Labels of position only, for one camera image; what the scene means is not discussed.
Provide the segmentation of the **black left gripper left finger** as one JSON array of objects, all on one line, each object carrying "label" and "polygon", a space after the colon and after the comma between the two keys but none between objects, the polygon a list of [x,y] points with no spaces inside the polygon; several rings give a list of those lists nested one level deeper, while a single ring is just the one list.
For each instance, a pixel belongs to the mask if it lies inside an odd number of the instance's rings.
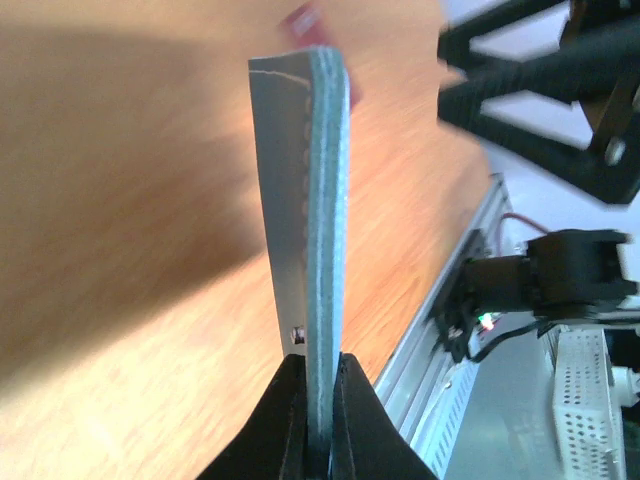
[{"label": "black left gripper left finger", "polygon": [[286,356],[249,419],[198,475],[212,480],[305,477],[305,358]]}]

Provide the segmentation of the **teal card holder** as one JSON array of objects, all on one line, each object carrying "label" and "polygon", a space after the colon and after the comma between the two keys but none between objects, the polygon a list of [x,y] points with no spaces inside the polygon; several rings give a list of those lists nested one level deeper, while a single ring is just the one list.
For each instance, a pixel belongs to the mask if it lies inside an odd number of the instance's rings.
[{"label": "teal card holder", "polygon": [[350,83],[328,46],[249,62],[259,189],[282,347],[306,367],[309,479],[330,472],[345,295]]}]

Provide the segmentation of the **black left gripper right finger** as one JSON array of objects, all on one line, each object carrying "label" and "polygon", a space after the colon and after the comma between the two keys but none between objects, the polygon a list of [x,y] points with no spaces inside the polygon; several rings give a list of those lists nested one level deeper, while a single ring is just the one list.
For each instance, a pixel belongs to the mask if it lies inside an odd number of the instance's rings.
[{"label": "black left gripper right finger", "polygon": [[434,479],[401,437],[357,358],[340,356],[334,389],[333,479]]}]

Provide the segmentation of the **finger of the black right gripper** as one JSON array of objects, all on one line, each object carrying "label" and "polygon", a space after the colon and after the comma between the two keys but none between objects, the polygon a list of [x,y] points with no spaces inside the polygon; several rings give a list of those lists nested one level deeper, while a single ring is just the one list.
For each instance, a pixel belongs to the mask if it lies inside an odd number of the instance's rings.
[{"label": "finger of the black right gripper", "polygon": [[456,70],[486,70],[554,53],[567,1],[447,1],[437,58]]},{"label": "finger of the black right gripper", "polygon": [[[572,139],[525,107],[543,100],[581,107],[591,129]],[[443,122],[508,150],[606,204],[639,192],[639,52],[569,50],[500,67],[441,90]]]}]

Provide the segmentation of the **red VIP card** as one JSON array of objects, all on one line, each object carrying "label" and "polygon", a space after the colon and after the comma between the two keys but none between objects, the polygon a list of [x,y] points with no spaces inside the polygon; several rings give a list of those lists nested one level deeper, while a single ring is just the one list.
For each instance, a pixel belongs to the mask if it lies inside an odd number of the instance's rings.
[{"label": "red VIP card", "polygon": [[313,1],[304,2],[287,14],[279,22],[279,28],[297,49],[318,46],[339,49]]}]

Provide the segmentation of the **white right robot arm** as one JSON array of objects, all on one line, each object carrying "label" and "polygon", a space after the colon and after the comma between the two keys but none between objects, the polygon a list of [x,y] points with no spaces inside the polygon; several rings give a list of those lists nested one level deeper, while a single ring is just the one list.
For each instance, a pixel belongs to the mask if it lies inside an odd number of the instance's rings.
[{"label": "white right robot arm", "polygon": [[[559,48],[526,61],[475,53],[473,38],[550,8],[508,1],[443,31],[438,57],[466,79],[440,90],[441,121],[509,150],[608,205],[627,205],[639,190],[639,5],[574,1]],[[529,91],[579,103],[592,128],[580,149],[481,110],[489,99]],[[483,313],[529,311],[549,322],[614,310],[637,292],[621,270],[614,230],[561,230],[530,241],[522,256],[464,261],[433,306],[448,326]]]}]

